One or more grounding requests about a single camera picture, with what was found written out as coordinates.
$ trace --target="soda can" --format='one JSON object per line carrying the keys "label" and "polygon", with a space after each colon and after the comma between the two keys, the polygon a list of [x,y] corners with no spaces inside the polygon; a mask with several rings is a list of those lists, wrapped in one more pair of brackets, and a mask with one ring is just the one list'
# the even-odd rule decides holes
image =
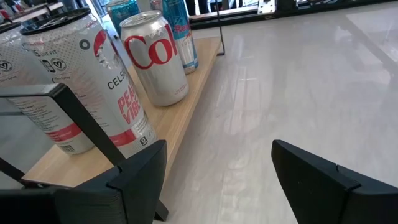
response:
{"label": "soda can", "polygon": [[184,1],[163,0],[163,16],[172,28],[185,74],[192,73],[198,67],[198,59]]}
{"label": "soda can", "polygon": [[120,23],[130,16],[140,13],[136,0],[116,0],[105,5],[116,32],[121,33]]}
{"label": "soda can", "polygon": [[[51,83],[40,77],[38,68],[29,62],[21,46],[21,23],[0,27],[0,86],[21,86]],[[67,154],[79,154],[94,144],[67,114],[47,97],[9,98],[37,127]]]}
{"label": "soda can", "polygon": [[156,140],[127,71],[89,9],[76,9],[21,30],[41,72],[66,84],[125,157]]}
{"label": "soda can", "polygon": [[189,87],[167,21],[160,11],[142,12],[122,23],[121,40],[149,100],[172,105],[187,95]]}

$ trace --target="floor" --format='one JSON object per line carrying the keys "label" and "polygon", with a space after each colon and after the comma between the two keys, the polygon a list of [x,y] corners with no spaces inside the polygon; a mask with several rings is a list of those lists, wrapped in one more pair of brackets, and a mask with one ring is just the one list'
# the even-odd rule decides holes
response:
{"label": "floor", "polygon": [[[272,165],[274,139],[398,186],[397,12],[392,2],[224,27],[226,55],[161,195],[167,223],[297,223]],[[23,170],[51,145],[24,117],[0,126],[0,157]]]}

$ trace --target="black bracket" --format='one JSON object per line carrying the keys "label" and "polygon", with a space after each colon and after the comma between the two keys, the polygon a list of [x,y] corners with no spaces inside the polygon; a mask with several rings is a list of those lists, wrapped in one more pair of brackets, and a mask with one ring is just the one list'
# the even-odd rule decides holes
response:
{"label": "black bracket", "polygon": [[220,28],[221,44],[223,46],[223,51],[220,53],[217,53],[217,56],[222,56],[222,55],[225,55],[225,46],[224,46],[223,29],[221,27],[220,10],[218,9],[218,0],[216,0],[216,10],[217,10],[218,27]]}

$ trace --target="wooden shelf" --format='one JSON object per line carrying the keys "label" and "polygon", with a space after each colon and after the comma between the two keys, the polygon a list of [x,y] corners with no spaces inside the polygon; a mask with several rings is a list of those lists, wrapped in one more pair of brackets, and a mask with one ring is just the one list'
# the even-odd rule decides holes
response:
{"label": "wooden shelf", "polygon": [[[196,39],[195,47],[199,61],[198,69],[187,75],[189,92],[180,102],[167,107],[150,103],[133,68],[129,69],[139,99],[154,126],[159,139],[167,141],[166,178],[175,155],[198,103],[202,89],[215,62],[220,47],[220,38]],[[38,183],[75,187],[112,168],[112,164],[97,148],[86,153],[68,156],[54,145],[23,177]]]}

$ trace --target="celsius can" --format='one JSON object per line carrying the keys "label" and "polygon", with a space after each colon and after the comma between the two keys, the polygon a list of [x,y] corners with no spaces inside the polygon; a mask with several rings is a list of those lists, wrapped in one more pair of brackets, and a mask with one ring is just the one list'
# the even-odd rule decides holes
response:
{"label": "celsius can", "polygon": [[183,0],[163,0],[163,16],[172,27],[185,74],[195,71],[198,67],[197,51]]}
{"label": "celsius can", "polygon": [[188,93],[173,34],[160,11],[142,12],[122,23],[121,39],[147,92],[157,106],[172,105]]}
{"label": "celsius can", "polygon": [[[21,23],[0,27],[0,86],[19,86],[51,83],[38,75],[38,68],[28,59],[21,46]],[[67,114],[47,97],[8,99],[33,121],[64,152],[78,154],[94,144]]]}
{"label": "celsius can", "polygon": [[89,9],[36,22],[21,34],[42,73],[69,86],[125,157],[155,142],[131,79]]}
{"label": "celsius can", "polygon": [[120,22],[140,13],[136,0],[115,0],[106,4],[105,8],[119,36],[121,32]]}

